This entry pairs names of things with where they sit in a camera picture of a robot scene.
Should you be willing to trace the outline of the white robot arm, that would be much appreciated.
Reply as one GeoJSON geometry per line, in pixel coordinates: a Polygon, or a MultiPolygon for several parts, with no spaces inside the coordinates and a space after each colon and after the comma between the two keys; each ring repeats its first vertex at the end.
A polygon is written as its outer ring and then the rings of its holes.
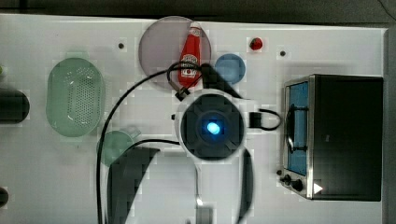
{"type": "MultiPolygon", "coordinates": [[[[173,116],[176,144],[193,159],[196,184],[201,181],[201,166],[204,163],[239,163],[238,213],[231,224],[242,223],[251,207],[254,193],[252,161],[246,149],[249,122],[248,112],[243,109],[246,104],[247,101],[235,92],[200,90],[185,97],[173,116]]],[[[124,224],[127,219],[130,208],[122,207],[121,201],[132,203],[138,185],[128,175],[123,175],[120,180],[116,179],[116,175],[128,169],[131,163],[126,157],[138,152],[143,143],[139,141],[130,145],[110,165],[106,224],[124,224]]]]}

